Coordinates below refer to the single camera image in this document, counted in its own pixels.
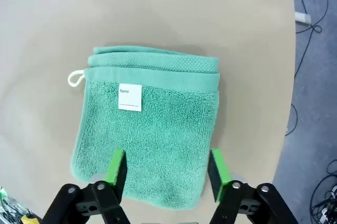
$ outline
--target blue-gray carpet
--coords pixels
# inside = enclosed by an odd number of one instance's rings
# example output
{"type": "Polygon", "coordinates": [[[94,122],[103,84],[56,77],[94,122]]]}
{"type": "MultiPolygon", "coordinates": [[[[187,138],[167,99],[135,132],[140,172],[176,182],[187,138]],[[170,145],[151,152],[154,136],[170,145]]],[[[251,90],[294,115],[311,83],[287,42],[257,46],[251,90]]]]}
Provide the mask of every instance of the blue-gray carpet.
{"type": "MultiPolygon", "coordinates": [[[[301,68],[295,78],[293,104],[298,111],[298,125],[285,138],[274,178],[299,223],[310,223],[309,203],[318,182],[326,175],[326,166],[337,158],[337,0],[329,0],[325,18],[319,23],[321,33],[313,33],[301,68]]],[[[304,12],[301,0],[294,0],[295,9],[304,12]]],[[[312,22],[324,14],[326,0],[304,0],[312,22]]],[[[296,31],[306,26],[296,25],[296,31]]],[[[296,68],[311,30],[296,35],[296,68]]],[[[288,128],[295,124],[291,109],[288,128]]],[[[336,170],[334,163],[331,170],[336,170]]],[[[322,184],[314,203],[337,184],[337,178],[322,184]]]]}

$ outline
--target silver bolt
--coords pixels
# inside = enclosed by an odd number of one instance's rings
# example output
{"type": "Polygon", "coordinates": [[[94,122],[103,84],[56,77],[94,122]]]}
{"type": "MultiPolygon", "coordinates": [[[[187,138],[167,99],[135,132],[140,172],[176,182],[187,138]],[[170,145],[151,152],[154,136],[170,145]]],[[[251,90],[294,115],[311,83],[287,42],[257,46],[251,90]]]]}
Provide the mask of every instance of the silver bolt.
{"type": "Polygon", "coordinates": [[[74,191],[76,191],[76,188],[75,187],[70,187],[68,189],[68,193],[73,193],[74,191]]]}
{"type": "Polygon", "coordinates": [[[261,191],[263,191],[263,192],[268,192],[268,191],[269,191],[268,186],[263,186],[263,187],[261,187],[261,191]]]}
{"type": "Polygon", "coordinates": [[[238,189],[238,188],[241,187],[241,185],[240,185],[240,183],[235,182],[235,183],[232,184],[232,187],[233,187],[234,189],[238,189]]]}
{"type": "Polygon", "coordinates": [[[105,185],[103,183],[100,183],[99,185],[97,185],[98,190],[103,190],[104,187],[105,187],[105,185]]]}

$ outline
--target beige table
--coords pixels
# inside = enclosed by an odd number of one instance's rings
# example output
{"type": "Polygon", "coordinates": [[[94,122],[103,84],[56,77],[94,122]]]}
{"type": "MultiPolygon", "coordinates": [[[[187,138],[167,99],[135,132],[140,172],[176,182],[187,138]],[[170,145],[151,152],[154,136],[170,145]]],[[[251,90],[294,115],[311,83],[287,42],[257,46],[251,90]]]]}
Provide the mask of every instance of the beige table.
{"type": "MultiPolygon", "coordinates": [[[[272,181],[291,103],[293,0],[0,0],[0,19],[0,184],[37,214],[63,184],[78,183],[70,159],[83,86],[68,86],[67,76],[86,66],[94,46],[219,57],[221,104],[212,146],[251,185],[272,181]]],[[[204,224],[216,207],[208,182],[191,211],[129,199],[122,205],[132,223],[204,224]]],[[[98,220],[90,223],[103,223],[98,220]]]]}

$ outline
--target folded towel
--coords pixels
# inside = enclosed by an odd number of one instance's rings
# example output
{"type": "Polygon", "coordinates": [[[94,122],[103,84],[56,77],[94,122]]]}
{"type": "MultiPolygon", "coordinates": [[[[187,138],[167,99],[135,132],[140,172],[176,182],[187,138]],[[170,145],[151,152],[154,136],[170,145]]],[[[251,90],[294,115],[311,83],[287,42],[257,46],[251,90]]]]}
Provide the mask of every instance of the folded towel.
{"type": "Polygon", "coordinates": [[[97,47],[84,70],[72,173],[88,182],[126,152],[123,196],[171,209],[200,199],[219,105],[213,57],[147,47],[97,47]],[[141,111],[118,108],[119,84],[142,85],[141,111]]]}

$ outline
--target floor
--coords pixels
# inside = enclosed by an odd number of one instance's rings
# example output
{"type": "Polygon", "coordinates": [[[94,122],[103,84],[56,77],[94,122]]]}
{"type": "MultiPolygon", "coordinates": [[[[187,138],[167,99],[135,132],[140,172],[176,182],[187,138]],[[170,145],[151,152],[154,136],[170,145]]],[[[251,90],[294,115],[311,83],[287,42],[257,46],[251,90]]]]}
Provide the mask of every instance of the floor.
{"type": "MultiPolygon", "coordinates": [[[[295,9],[304,12],[301,0],[295,9]]],[[[324,14],[326,0],[304,0],[315,22],[324,14]]],[[[337,158],[337,0],[329,0],[326,17],[319,23],[321,33],[313,33],[311,43],[294,82],[293,104],[298,111],[298,125],[285,138],[274,184],[299,223],[310,223],[309,203],[317,183],[326,175],[326,166],[337,158]]],[[[296,25],[296,30],[305,26],[296,25]]],[[[296,67],[311,31],[296,35],[296,67]]],[[[292,109],[288,128],[295,124],[292,109]]],[[[337,163],[330,167],[337,170],[337,163]]],[[[337,179],[320,188],[314,202],[324,199],[337,179]]]]}

